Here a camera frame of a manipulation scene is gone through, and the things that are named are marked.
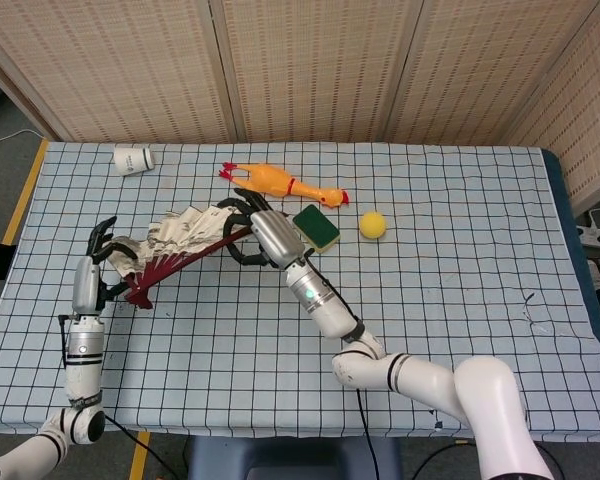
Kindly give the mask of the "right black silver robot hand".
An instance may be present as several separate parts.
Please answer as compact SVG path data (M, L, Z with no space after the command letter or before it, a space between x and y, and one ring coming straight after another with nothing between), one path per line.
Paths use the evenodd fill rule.
M234 192L239 198L221 200L217 207L232 209L223 226L223 241L236 262L285 269L304 255L304 244L284 213L274 210L260 193L245 188ZM256 237L259 253L245 255L235 245L234 236L242 231Z

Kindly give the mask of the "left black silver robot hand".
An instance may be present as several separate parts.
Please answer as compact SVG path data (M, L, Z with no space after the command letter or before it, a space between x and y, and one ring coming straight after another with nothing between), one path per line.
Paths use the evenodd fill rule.
M76 315L99 315L108 301L129 289L125 280L108 287L101 278L100 264L112 253L122 253L131 260L137 255L126 245L113 240L107 230L116 223L112 216L91 231L85 256L78 262L73 282L72 308Z

